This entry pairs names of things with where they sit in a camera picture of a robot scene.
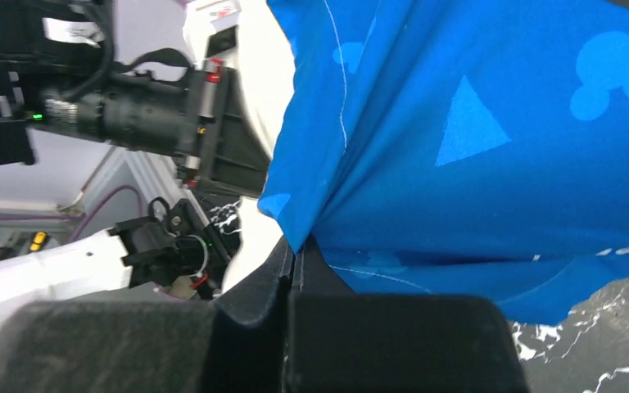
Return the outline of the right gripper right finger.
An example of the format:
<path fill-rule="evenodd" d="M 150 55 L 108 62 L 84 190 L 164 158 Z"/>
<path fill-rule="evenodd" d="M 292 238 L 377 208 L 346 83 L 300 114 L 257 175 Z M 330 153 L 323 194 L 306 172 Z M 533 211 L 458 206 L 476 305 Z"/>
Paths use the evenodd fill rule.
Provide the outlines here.
<path fill-rule="evenodd" d="M 476 296 L 363 295 L 314 239 L 287 307 L 290 392 L 526 392 L 509 326 Z"/>

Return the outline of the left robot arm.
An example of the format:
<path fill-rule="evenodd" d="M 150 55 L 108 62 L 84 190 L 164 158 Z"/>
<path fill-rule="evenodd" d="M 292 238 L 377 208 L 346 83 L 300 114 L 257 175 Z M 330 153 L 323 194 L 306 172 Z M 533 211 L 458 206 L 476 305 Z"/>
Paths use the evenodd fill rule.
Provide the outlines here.
<path fill-rule="evenodd" d="M 191 1 L 183 34 L 192 58 L 166 48 L 137 59 L 185 69 L 165 82 L 115 61 L 108 1 L 0 1 L 0 165 L 34 162 L 29 126 L 176 157 L 184 187 L 241 197 L 242 231 L 256 231 L 270 151 L 242 104 L 238 72 L 219 58 L 235 47 L 241 13 L 237 1 Z M 148 215 L 0 262 L 0 320 L 35 300 L 202 271 L 179 252 L 182 238 Z"/>

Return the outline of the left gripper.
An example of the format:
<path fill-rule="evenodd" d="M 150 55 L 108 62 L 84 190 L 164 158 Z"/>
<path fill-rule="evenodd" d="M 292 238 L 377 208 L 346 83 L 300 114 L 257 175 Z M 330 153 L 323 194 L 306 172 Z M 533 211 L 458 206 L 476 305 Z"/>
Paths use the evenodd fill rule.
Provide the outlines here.
<path fill-rule="evenodd" d="M 186 12 L 191 56 L 162 48 L 124 64 L 111 2 L 0 1 L 0 165 L 35 162 L 35 127 L 170 156 L 186 185 L 258 198 L 270 159 L 219 59 L 228 17 Z"/>

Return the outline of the white pillow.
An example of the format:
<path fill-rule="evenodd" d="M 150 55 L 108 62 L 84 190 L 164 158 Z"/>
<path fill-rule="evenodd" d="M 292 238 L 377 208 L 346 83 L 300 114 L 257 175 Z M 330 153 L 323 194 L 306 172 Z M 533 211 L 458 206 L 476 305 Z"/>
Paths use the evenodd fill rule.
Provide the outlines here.
<path fill-rule="evenodd" d="M 231 60 L 241 77 L 247 118 L 261 146 L 272 156 L 293 93 L 294 57 L 265 1 L 240 4 L 238 49 Z M 241 199 L 238 218 L 242 244 L 226 270 L 223 291 L 262 265 L 282 236 L 276 222 L 259 212 L 255 199 Z"/>

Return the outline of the yellow and blue pillowcase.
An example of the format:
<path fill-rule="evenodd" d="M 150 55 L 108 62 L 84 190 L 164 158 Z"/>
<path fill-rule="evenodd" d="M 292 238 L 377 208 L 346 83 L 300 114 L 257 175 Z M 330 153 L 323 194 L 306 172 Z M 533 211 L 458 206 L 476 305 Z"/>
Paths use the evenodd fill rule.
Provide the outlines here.
<path fill-rule="evenodd" d="M 629 1 L 271 1 L 292 45 L 261 212 L 357 292 L 556 324 L 629 277 Z"/>

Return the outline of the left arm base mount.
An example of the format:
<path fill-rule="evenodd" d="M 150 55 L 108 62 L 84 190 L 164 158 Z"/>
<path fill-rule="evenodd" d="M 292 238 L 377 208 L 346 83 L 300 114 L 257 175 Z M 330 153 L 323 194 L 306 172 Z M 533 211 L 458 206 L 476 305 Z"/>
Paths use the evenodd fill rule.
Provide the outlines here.
<path fill-rule="evenodd" d="M 229 262 L 241 245 L 240 201 L 228 196 L 200 196 L 198 206 L 181 199 L 171 206 L 156 197 L 147 213 L 117 223 L 109 234 L 127 250 L 129 287 L 151 283 L 179 300 L 213 300 L 222 293 Z"/>

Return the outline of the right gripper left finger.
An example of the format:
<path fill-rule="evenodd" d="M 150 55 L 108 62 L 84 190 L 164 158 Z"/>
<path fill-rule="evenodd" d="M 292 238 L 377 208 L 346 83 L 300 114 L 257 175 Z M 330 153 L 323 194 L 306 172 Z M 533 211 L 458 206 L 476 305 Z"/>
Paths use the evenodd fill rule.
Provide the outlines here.
<path fill-rule="evenodd" d="M 39 302 L 0 328 L 0 392 L 277 392 L 294 255 L 212 301 Z"/>

